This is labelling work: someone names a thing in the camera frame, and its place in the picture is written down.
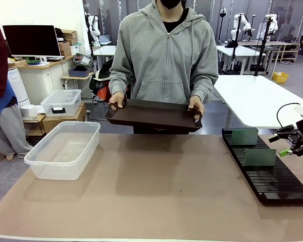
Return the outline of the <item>green PCB board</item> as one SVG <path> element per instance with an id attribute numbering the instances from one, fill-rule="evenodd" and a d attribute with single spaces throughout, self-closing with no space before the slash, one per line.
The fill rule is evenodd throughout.
<path id="1" fill-rule="evenodd" d="M 276 149 L 247 149 L 244 166 L 274 166 Z"/>
<path id="2" fill-rule="evenodd" d="M 239 129 L 232 131 L 232 145 L 256 145 L 258 138 L 257 129 Z"/>

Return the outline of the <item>dark brown serving tray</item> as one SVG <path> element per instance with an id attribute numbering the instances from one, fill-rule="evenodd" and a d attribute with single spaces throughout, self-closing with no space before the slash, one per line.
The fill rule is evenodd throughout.
<path id="1" fill-rule="evenodd" d="M 192 133 L 201 129 L 202 114 L 188 105 L 126 99 L 122 108 L 108 105 L 105 118 L 114 125 Z"/>

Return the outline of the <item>person's left forearm grey sleeve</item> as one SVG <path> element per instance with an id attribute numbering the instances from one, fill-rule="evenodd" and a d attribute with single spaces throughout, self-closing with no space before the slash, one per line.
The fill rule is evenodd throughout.
<path id="1" fill-rule="evenodd" d="M 218 79 L 218 68 L 197 67 L 191 76 L 192 96 L 197 96 L 201 103 L 212 100 L 213 88 Z"/>

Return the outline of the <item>person's right forearm grey sleeve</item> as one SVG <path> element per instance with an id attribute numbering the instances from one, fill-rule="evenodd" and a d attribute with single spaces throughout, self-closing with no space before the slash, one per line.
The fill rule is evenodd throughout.
<path id="1" fill-rule="evenodd" d="M 125 94 L 127 91 L 127 87 L 133 82 L 135 79 L 134 72 L 132 66 L 126 66 L 122 63 L 113 62 L 112 67 L 110 69 L 110 82 L 109 82 L 109 90 L 112 95 L 120 92 L 121 94 Z"/>

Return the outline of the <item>person's left hand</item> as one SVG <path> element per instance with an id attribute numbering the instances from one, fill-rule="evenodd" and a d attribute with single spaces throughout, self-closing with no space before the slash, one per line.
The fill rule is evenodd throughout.
<path id="1" fill-rule="evenodd" d="M 196 110 L 196 115 L 194 116 L 194 120 L 197 121 L 200 119 L 201 116 L 204 115 L 205 107 L 202 103 L 202 100 L 198 96 L 191 96 L 189 100 L 188 111 L 193 112 Z"/>

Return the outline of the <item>person's right hand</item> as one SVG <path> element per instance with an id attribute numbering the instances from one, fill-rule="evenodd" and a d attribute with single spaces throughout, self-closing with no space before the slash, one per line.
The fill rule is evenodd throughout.
<path id="1" fill-rule="evenodd" d="M 125 100 L 125 95 L 122 92 L 118 91 L 118 92 L 115 92 L 114 94 L 112 94 L 111 98 L 109 99 L 109 103 L 115 104 L 111 107 L 112 110 L 117 110 L 119 108 L 123 108 L 124 100 Z"/>

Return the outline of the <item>large white table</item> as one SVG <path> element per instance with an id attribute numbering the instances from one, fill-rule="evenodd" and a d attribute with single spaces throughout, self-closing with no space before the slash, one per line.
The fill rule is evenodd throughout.
<path id="1" fill-rule="evenodd" d="M 303 98 L 263 76 L 225 76 L 218 78 L 215 89 L 227 106 L 223 120 L 211 132 L 220 134 L 221 128 L 229 128 L 231 118 L 241 127 L 257 128 L 260 134 L 272 134 L 273 130 L 302 119 L 294 107 L 303 107 Z"/>

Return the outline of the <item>black slotted PCB rack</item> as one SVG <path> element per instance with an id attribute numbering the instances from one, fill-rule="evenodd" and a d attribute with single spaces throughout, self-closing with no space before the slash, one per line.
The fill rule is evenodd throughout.
<path id="1" fill-rule="evenodd" d="M 222 129 L 222 138 L 239 170 L 256 198 L 264 205 L 303 205 L 303 184 L 276 156 L 273 166 L 247 166 L 247 153 L 271 151 L 267 143 L 257 136 L 255 144 L 233 145 L 234 130 Z"/>

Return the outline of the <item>yellow plastic basket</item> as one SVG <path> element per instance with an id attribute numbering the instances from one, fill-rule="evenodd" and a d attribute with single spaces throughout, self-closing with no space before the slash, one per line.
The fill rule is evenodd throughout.
<path id="1" fill-rule="evenodd" d="M 279 84 L 286 83 L 287 79 L 289 77 L 289 74 L 285 72 L 274 72 L 272 76 L 272 80 Z"/>

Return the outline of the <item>wooden shelf unit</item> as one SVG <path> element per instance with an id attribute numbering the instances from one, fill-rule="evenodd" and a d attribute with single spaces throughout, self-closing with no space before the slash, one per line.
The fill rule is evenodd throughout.
<path id="1" fill-rule="evenodd" d="M 280 46 L 277 62 L 295 63 L 300 48 L 300 43 L 291 42 Z"/>

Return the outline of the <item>white background table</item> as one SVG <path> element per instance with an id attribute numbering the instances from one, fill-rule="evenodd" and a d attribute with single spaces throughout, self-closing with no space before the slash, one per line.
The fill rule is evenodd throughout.
<path id="1" fill-rule="evenodd" d="M 221 55 L 220 61 L 223 62 L 222 70 L 230 70 L 231 68 L 231 57 L 232 57 L 232 48 L 226 48 L 223 45 L 217 45 L 217 51 Z M 251 61 L 258 57 L 260 54 L 259 51 L 244 47 L 244 46 L 238 46 L 236 48 L 235 52 L 235 62 L 240 61 L 241 62 L 241 69 L 240 69 L 240 75 L 243 75 L 246 73 L 246 64 L 248 64 L 248 69 L 250 69 Z"/>

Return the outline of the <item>black light stand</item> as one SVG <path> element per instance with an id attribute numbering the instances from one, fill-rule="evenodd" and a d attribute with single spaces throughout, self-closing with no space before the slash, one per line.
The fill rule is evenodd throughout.
<path id="1" fill-rule="evenodd" d="M 223 24 L 223 18 L 227 15 L 227 11 L 226 8 L 223 7 L 220 11 L 220 18 L 221 18 L 221 22 L 220 22 L 220 29 L 219 29 L 219 36 L 218 36 L 218 40 L 217 40 L 217 44 L 218 45 L 222 45 L 221 42 L 221 32 L 222 32 L 222 24 Z"/>

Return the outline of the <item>person in grey hoodie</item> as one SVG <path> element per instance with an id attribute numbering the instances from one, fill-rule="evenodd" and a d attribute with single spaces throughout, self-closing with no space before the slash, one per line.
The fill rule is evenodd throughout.
<path id="1" fill-rule="evenodd" d="M 193 71 L 218 68 L 213 30 L 186 0 L 153 0 L 126 16 L 113 62 L 132 66 L 132 99 L 188 106 Z"/>

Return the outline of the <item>orange cloth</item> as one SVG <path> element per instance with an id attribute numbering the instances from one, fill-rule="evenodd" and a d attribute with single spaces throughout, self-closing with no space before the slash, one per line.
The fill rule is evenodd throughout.
<path id="1" fill-rule="evenodd" d="M 109 102 L 110 98 L 112 97 L 108 86 L 99 89 L 97 92 L 97 96 L 104 102 Z"/>

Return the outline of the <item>black chair with clothes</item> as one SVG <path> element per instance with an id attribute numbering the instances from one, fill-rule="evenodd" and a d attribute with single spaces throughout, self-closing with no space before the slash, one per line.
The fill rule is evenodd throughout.
<path id="1" fill-rule="evenodd" d="M 92 90 L 93 96 L 97 96 L 99 89 L 109 86 L 110 82 L 110 68 L 113 63 L 113 58 L 109 59 L 106 63 L 103 64 L 102 68 L 99 69 L 93 76 L 89 84 L 89 88 Z"/>

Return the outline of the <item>white background desk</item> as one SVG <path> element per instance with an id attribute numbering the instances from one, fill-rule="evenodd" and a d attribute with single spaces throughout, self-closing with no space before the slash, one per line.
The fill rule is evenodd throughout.
<path id="1" fill-rule="evenodd" d="M 96 58 L 96 68 L 99 70 L 104 63 L 109 61 L 115 55 L 115 45 L 105 45 L 93 51 L 93 56 Z"/>

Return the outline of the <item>grey packaged tray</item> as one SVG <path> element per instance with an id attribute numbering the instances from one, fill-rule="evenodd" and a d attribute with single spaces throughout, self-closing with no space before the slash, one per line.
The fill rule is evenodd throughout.
<path id="1" fill-rule="evenodd" d="M 73 58 L 73 65 L 75 66 L 87 66 L 90 67 L 93 64 L 93 58 L 89 55 L 76 53 Z"/>

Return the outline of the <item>large brown cardboard box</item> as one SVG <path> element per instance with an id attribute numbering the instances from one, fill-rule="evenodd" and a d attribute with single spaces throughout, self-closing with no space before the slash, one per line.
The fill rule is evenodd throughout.
<path id="1" fill-rule="evenodd" d="M 54 127 L 62 122 L 85 122 L 87 121 L 87 112 L 86 112 L 86 105 L 84 102 L 78 106 L 75 114 L 73 116 L 52 116 L 52 117 L 45 117 L 43 120 L 43 126 L 48 134 Z"/>

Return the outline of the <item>small wooden side table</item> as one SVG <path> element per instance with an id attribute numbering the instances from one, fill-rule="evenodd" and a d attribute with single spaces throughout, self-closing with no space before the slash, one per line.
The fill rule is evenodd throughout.
<path id="1" fill-rule="evenodd" d="M 89 88 L 90 81 L 95 72 L 90 72 L 87 77 L 70 77 L 69 75 L 61 77 L 63 89 L 80 89 L 81 100 L 90 103 L 93 100 L 92 90 Z"/>

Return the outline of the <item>blue grey bin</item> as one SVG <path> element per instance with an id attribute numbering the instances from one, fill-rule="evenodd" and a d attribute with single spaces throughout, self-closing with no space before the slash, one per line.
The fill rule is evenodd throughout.
<path id="1" fill-rule="evenodd" d="M 79 77 L 79 78 L 84 78 L 89 75 L 88 69 L 80 66 L 69 69 L 68 73 L 70 77 Z"/>

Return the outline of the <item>clear plastic box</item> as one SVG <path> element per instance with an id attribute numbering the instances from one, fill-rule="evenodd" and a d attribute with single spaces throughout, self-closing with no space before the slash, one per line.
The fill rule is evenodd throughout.
<path id="1" fill-rule="evenodd" d="M 39 179 L 77 180 L 99 143 L 100 124 L 62 122 L 24 157 Z"/>

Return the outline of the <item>clear lidded storage box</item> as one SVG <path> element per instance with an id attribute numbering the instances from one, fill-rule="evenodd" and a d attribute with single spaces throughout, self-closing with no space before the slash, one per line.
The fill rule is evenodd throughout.
<path id="1" fill-rule="evenodd" d="M 81 103 L 81 90 L 55 90 L 40 105 L 48 117 L 73 116 Z"/>

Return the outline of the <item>white cabinet desk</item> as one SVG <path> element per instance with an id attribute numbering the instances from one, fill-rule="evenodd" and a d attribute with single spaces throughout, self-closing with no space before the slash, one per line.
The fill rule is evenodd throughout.
<path id="1" fill-rule="evenodd" d="M 13 65 L 21 75 L 26 93 L 31 104 L 39 105 L 50 93 L 62 90 L 62 77 L 68 74 L 73 56 L 68 56 L 47 66 L 29 66 L 24 60 Z"/>

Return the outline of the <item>small wooden side shelf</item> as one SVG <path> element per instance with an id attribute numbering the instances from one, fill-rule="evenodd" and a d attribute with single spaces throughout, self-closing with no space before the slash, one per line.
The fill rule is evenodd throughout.
<path id="1" fill-rule="evenodd" d="M 45 114 L 39 114 L 36 117 L 23 117 L 23 125 L 27 137 L 43 137 L 46 131 L 43 121 L 46 118 Z"/>

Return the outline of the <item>white round device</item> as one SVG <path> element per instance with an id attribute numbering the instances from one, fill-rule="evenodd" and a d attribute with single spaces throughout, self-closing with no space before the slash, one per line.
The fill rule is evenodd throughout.
<path id="1" fill-rule="evenodd" d="M 38 116 L 37 108 L 33 104 L 23 105 L 20 108 L 20 112 L 21 112 L 22 117 L 37 117 Z"/>

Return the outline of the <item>black computer monitor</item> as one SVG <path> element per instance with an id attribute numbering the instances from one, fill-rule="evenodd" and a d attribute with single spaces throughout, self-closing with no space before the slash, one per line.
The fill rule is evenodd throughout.
<path id="1" fill-rule="evenodd" d="M 3 25 L 3 30 L 12 56 L 62 56 L 53 25 Z"/>

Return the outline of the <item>white air purifier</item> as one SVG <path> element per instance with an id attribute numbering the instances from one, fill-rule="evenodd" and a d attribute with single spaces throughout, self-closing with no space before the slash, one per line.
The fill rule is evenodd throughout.
<path id="1" fill-rule="evenodd" d="M 24 105 L 29 105 L 30 101 L 22 81 L 21 75 L 16 67 L 9 67 L 8 80 L 16 94 L 18 108 L 20 109 Z"/>

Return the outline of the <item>bystander in grey trousers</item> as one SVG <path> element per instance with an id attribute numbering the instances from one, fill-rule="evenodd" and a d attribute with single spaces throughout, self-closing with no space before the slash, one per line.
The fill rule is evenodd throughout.
<path id="1" fill-rule="evenodd" d="M 0 153 L 12 160 L 15 155 L 23 158 L 32 146 L 26 140 L 17 97 L 8 80 L 8 67 L 8 48 L 0 30 Z"/>

